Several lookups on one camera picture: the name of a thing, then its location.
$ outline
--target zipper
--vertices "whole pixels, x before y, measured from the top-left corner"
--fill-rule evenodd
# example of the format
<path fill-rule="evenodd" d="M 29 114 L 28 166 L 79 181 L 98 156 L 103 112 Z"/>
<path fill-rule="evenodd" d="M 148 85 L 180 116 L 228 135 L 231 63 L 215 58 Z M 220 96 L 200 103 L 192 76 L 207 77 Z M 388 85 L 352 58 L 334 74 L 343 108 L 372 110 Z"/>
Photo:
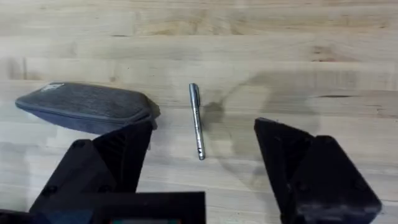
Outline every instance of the zipper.
<path fill-rule="evenodd" d="M 37 112 L 42 112 L 42 113 L 47 113 L 47 114 L 53 114 L 53 115 L 60 115 L 60 116 L 64 116 L 67 118 L 73 118 L 73 119 L 81 119 L 81 120 L 85 120 L 85 121 L 99 121 L 102 123 L 113 123 L 113 124 L 124 124 L 126 121 L 115 121 L 115 120 L 111 120 L 111 119 L 99 119 L 99 118 L 85 118 L 85 117 L 81 117 L 81 116 L 77 116 L 77 115 L 70 115 L 70 114 L 64 114 L 61 112 L 55 112 L 55 111 L 49 111 L 49 110 L 41 110 L 38 108 L 32 108 L 30 106 L 26 106 L 26 105 L 21 105 L 19 104 L 19 106 L 21 106 L 22 108 L 28 109 L 28 110 L 32 110 L 32 111 L 37 111 Z"/>

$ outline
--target gray zipper pouch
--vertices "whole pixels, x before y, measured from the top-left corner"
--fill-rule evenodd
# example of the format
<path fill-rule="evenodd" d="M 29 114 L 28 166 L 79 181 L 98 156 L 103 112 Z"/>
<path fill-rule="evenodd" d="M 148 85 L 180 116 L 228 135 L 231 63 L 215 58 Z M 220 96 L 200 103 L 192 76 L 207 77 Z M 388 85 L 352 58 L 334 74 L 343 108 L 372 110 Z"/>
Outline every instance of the gray zipper pouch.
<path fill-rule="evenodd" d="M 93 134 L 151 120 L 159 107 L 146 95 L 129 90 L 80 83 L 51 83 L 22 96 L 16 106 L 50 123 Z"/>

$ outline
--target black device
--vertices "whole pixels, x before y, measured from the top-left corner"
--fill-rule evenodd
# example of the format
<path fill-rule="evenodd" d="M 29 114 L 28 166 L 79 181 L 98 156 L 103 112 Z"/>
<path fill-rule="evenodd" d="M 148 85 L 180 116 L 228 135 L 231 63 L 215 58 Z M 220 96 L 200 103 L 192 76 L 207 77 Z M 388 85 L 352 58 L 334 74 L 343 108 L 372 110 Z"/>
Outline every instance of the black device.
<path fill-rule="evenodd" d="M 381 202 L 331 136 L 258 118 L 257 139 L 283 224 L 368 224 Z"/>
<path fill-rule="evenodd" d="M 152 123 L 75 141 L 29 213 L 0 211 L 0 224 L 203 224 L 204 192 L 136 193 Z"/>
<path fill-rule="evenodd" d="M 152 129 L 146 121 L 75 141 L 29 213 L 0 210 L 0 224 L 206 223 L 204 192 L 136 193 Z M 380 212 L 332 137 L 264 118 L 254 129 L 283 224 L 368 224 Z"/>

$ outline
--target silver pen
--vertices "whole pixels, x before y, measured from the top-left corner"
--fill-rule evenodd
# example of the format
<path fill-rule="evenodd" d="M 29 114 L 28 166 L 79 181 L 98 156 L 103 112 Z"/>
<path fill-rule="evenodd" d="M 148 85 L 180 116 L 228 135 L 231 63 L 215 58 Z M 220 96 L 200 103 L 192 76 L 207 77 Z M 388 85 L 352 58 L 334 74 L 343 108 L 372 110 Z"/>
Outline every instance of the silver pen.
<path fill-rule="evenodd" d="M 205 145 L 203 143 L 203 135 L 201 132 L 201 122 L 200 122 L 200 98 L 199 98 L 199 88 L 195 83 L 189 84 L 189 95 L 191 98 L 192 112 L 193 112 L 193 123 L 195 125 L 195 134 L 197 135 L 197 148 L 200 160 L 205 159 Z"/>

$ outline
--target wooden surface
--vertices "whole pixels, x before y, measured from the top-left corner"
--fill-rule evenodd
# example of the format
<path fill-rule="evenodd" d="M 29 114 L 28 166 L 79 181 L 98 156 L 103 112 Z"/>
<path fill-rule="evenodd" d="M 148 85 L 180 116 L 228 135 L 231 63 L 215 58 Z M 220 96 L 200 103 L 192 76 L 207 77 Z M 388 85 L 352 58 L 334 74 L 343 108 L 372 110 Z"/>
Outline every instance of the wooden surface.
<path fill-rule="evenodd" d="M 27 210 L 69 145 L 95 137 L 14 106 L 58 80 L 158 103 L 139 191 L 205 190 L 208 223 L 280 223 L 259 116 L 337 138 L 384 204 L 375 223 L 397 223 L 397 62 L 393 0 L 0 0 L 0 208 Z"/>

